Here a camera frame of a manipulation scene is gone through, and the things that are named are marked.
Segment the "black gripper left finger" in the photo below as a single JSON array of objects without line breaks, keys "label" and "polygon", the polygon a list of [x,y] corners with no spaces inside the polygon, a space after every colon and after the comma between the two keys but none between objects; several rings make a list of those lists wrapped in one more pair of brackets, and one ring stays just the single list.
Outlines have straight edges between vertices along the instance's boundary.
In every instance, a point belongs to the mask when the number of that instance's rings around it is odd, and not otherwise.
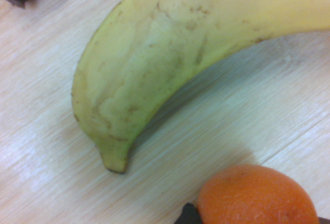
[{"label": "black gripper left finger", "polygon": [[201,224],[202,219],[192,203],[186,203],[175,224]]}]

